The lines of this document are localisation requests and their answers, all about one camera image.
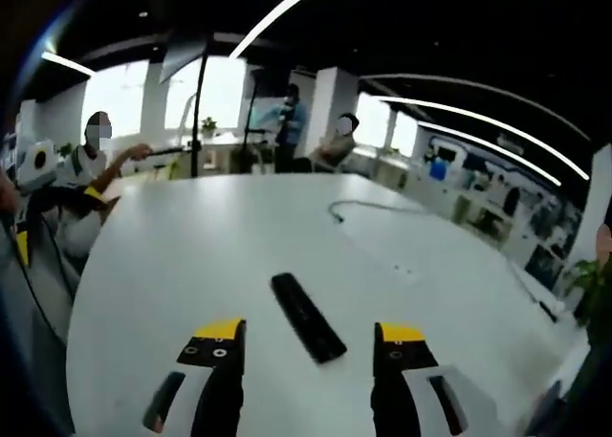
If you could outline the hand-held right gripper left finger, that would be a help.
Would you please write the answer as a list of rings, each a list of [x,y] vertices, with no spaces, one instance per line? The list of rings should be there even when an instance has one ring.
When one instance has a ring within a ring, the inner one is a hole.
[[[198,328],[147,406],[142,425],[159,436],[235,436],[244,403],[247,322]]]

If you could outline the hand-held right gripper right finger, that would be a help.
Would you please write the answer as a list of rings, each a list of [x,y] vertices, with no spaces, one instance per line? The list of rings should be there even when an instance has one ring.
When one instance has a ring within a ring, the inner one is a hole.
[[[370,406],[378,436],[468,436],[460,372],[441,365],[417,329],[374,325]]]

